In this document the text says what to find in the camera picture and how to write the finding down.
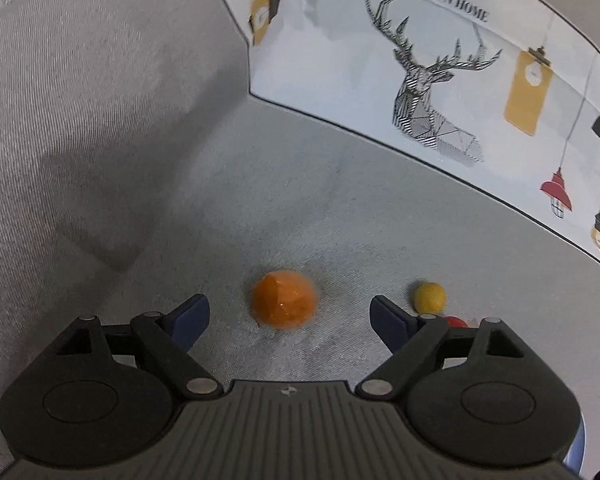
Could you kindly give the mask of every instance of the gray fabric surface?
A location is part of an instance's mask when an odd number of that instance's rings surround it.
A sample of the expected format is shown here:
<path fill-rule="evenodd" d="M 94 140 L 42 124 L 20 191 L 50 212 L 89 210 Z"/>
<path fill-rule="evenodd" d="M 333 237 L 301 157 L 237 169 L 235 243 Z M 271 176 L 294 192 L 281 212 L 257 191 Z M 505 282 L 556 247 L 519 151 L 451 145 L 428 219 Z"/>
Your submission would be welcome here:
<path fill-rule="evenodd" d="M 564 378 L 600 466 L 600 266 L 512 210 L 328 124 L 248 97 L 221 0 L 16 0 L 0 13 L 0 392 L 75 316 L 208 295 L 192 350 L 231 378 L 356 382 L 387 350 L 370 298 L 426 278 L 504 318 Z M 259 328 L 266 270 L 316 319 Z M 0 469 L 10 457 L 0 436 Z"/>

